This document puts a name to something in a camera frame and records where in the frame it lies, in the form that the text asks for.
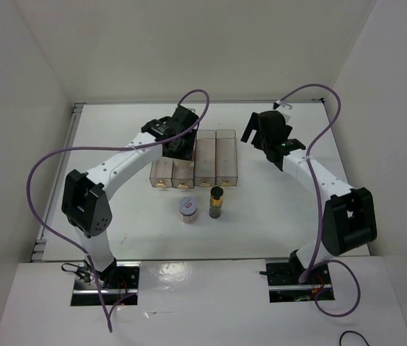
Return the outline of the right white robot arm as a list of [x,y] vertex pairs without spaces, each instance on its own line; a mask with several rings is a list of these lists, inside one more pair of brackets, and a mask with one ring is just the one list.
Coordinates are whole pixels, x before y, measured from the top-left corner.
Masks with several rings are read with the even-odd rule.
[[254,112],[241,141],[261,150],[269,162],[298,181],[319,198],[320,237],[290,254],[289,275],[296,283],[307,282],[313,264],[329,261],[377,238],[375,209],[371,192],[355,188],[329,172],[307,155],[306,146],[290,138],[293,127],[277,110]]

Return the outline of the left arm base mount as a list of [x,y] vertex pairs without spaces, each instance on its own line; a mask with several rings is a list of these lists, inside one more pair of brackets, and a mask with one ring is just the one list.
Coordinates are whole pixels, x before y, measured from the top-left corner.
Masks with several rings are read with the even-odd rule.
[[[65,262],[63,272],[74,274],[74,287],[71,306],[100,306],[95,277],[87,263]],[[117,267],[109,274],[100,275],[99,285],[106,306],[120,301],[121,306],[136,306],[140,277],[139,262],[117,262]]]

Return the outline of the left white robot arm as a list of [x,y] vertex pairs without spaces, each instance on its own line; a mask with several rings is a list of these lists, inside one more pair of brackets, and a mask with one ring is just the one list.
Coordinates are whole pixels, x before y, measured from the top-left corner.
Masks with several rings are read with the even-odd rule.
[[110,287],[116,279],[116,259],[107,235],[113,219],[110,199],[137,172],[162,157],[190,161],[198,119],[179,105],[172,116],[142,126],[125,151],[86,172],[74,169],[66,175],[61,210],[87,250],[90,279],[100,288]]

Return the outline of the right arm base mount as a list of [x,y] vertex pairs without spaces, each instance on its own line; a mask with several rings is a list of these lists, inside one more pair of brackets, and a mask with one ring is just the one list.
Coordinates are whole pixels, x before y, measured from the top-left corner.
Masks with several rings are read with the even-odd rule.
[[268,285],[271,303],[294,303],[314,301],[318,294],[319,301],[335,299],[330,272],[327,265],[322,265],[300,283],[293,269],[286,261],[267,261],[266,268],[259,271]]

